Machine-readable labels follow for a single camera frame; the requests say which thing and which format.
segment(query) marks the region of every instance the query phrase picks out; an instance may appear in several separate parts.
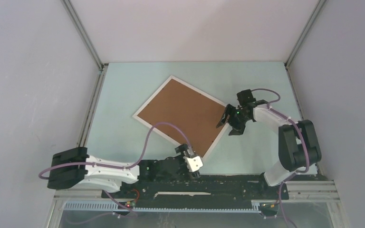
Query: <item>brown cork surface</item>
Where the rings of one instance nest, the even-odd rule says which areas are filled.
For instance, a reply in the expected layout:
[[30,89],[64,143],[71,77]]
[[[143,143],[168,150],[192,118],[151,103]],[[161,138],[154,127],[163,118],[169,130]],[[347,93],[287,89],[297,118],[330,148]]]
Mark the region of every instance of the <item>brown cork surface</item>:
[[[203,157],[222,127],[216,128],[224,106],[171,79],[138,114],[153,125],[170,122],[179,127],[191,141],[195,152]],[[178,143],[186,143],[180,133],[167,125],[157,127]]]

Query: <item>corkboard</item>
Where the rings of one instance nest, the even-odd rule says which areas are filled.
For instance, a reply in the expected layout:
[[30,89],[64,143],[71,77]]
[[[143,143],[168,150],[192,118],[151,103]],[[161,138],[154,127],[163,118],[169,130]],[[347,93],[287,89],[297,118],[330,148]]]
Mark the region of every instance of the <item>corkboard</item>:
[[[157,122],[170,122],[190,140],[195,152],[204,159],[223,135],[227,126],[216,128],[226,104],[192,85],[170,76],[134,114],[147,127]],[[155,132],[175,145],[185,139],[174,128],[160,125]]]

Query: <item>red wire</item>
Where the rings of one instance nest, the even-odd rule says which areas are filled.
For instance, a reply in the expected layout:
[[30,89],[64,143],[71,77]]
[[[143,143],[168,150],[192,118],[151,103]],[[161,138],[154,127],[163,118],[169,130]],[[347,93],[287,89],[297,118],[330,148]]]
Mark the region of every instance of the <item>red wire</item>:
[[140,194],[139,194],[139,191],[136,189],[132,189],[132,191],[136,191],[136,194],[137,194],[136,199],[135,199],[135,203],[136,203],[139,199]]

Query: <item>light blue table surface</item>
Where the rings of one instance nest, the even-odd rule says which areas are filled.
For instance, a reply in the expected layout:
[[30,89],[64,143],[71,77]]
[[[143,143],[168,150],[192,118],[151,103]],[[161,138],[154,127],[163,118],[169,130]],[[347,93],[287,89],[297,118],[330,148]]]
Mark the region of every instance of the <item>light blue table surface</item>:
[[[241,90],[273,89],[282,96],[274,108],[300,118],[282,62],[111,63],[87,141],[89,154],[119,162],[136,161],[149,129],[132,115],[170,75],[234,106]],[[267,101],[276,98],[262,91],[254,96]],[[278,161],[278,136],[264,124],[247,122],[242,136],[228,136],[229,131],[204,161],[202,174],[262,173]],[[174,146],[151,134],[144,159],[169,156],[175,156]],[[317,173],[315,166],[309,173]]]

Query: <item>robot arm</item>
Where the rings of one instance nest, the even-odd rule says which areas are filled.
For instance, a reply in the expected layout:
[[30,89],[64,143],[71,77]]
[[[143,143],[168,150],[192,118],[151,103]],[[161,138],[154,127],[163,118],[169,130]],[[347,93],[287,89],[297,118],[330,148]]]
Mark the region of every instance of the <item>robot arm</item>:
[[131,168],[130,163],[107,161],[87,154],[87,148],[77,147],[57,153],[51,166],[78,162],[93,165],[73,165],[51,170],[48,177],[49,189],[102,189],[109,193],[120,191],[122,183],[133,184],[139,180],[175,180],[200,177],[202,159],[186,144],[175,148],[176,157],[164,160],[141,160]]
[[[243,90],[237,93],[240,105],[235,108],[228,104],[221,121],[216,127],[220,127],[226,122],[232,126],[229,135],[242,135],[246,122],[262,122],[279,137],[279,161],[269,170],[261,174],[261,184],[263,188],[279,185],[298,168],[306,165],[306,159],[298,133],[288,119],[276,114],[268,107],[265,100],[256,100],[251,90]],[[314,125],[309,120],[297,121],[291,119],[300,129],[307,148],[309,162],[313,164],[321,160],[317,135]]]

